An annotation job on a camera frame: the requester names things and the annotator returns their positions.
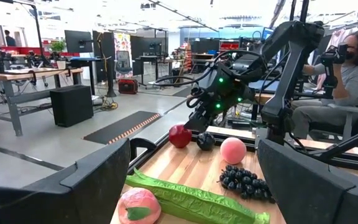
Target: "black floor mat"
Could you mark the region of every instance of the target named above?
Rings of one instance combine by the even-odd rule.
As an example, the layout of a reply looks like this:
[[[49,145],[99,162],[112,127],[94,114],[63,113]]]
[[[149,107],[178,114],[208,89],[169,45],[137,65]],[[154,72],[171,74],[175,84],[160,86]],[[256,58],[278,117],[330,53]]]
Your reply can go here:
[[[110,124],[102,129],[95,131],[83,139],[100,144],[111,144],[118,139],[128,137],[130,134],[148,126],[160,117],[158,113],[138,111]]]
[[[179,92],[175,93],[172,96],[179,96],[179,97],[185,97],[186,98],[188,95],[190,95],[190,92],[191,92],[191,87],[186,87],[185,89],[180,90]]]

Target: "grey shirt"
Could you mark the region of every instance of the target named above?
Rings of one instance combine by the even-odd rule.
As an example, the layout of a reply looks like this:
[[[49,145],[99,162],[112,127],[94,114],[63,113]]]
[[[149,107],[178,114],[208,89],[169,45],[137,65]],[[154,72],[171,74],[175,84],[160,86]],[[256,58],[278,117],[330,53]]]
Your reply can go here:
[[[325,67],[322,64],[314,66],[313,75],[326,73]],[[342,65],[342,82],[345,89],[349,93],[347,98],[341,99],[322,99],[323,105],[334,103],[338,106],[358,106],[358,66]]]

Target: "floor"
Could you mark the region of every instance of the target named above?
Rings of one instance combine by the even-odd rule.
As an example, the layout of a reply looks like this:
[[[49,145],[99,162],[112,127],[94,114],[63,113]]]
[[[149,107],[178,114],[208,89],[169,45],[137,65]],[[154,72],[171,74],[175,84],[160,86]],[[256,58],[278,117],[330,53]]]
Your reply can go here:
[[[53,78],[48,78],[48,88],[54,88]],[[71,85],[72,80],[61,77],[62,85]],[[119,121],[136,111],[149,111],[163,115],[156,122],[130,137],[145,138],[152,142],[166,134],[171,126],[184,123],[191,110],[184,103],[186,98],[172,96],[186,88],[140,87],[136,95],[121,95],[117,91],[115,102],[119,104],[114,111],[99,112],[92,119],[70,128],[60,128],[53,121],[52,110],[21,117],[23,136],[16,137],[11,123],[0,121],[0,186],[23,187],[44,178],[56,170],[70,166],[76,160],[102,148],[104,145],[82,138],[109,124]],[[20,91],[44,90],[42,80],[37,86],[21,86]],[[96,94],[105,93],[104,86],[97,86]],[[25,106],[48,103],[49,99],[35,101]],[[0,105],[0,113],[6,113],[7,106]]]

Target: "person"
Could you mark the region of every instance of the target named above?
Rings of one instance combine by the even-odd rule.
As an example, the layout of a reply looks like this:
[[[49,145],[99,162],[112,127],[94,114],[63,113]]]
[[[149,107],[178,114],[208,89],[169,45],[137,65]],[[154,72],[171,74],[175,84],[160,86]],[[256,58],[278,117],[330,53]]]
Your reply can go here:
[[[16,41],[13,39],[9,34],[9,30],[5,30],[5,39],[6,39],[6,45],[8,47],[16,47]]]
[[[358,106],[358,31],[348,35],[344,43],[347,44],[345,62],[333,65],[334,76],[338,80],[337,87],[333,90],[333,99],[298,100],[292,103],[295,137],[306,139],[310,123],[313,122],[344,126],[346,112],[331,108],[328,104]],[[307,75],[319,75],[325,72],[325,67],[322,64],[304,65],[303,72]],[[353,122],[357,118],[358,114],[355,114]]]

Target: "face mask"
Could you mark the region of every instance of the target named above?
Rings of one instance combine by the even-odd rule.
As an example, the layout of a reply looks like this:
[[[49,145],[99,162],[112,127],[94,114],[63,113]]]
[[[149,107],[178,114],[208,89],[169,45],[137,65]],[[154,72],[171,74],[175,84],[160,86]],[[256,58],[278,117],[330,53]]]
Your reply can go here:
[[[350,60],[350,59],[353,59],[354,56],[355,56],[354,52],[346,52],[345,59]]]

